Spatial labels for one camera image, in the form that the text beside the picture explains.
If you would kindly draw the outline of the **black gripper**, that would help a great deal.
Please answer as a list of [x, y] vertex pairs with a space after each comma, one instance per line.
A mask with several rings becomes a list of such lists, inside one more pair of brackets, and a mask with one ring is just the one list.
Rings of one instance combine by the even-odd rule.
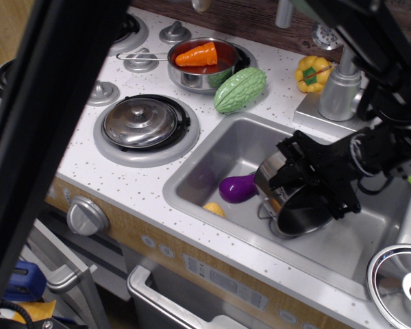
[[333, 216], [344, 217], [347, 212], [359, 213], [361, 205], [351, 185], [362, 177], [349, 155], [350, 139], [322, 145], [301, 131], [277, 144], [287, 160], [269, 180], [271, 191], [278, 188], [327, 187], [334, 195], [337, 206]]

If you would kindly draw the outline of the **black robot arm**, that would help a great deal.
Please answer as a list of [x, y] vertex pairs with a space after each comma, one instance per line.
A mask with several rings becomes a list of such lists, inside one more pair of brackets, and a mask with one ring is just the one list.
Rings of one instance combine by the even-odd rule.
[[411, 177], [411, 44], [383, 1], [295, 1], [294, 6], [333, 29], [351, 50], [368, 79], [357, 115], [380, 122], [331, 145], [295, 132], [278, 145], [286, 161], [269, 188], [319, 188], [327, 193], [333, 217], [341, 218], [360, 211], [353, 181], [378, 173]]

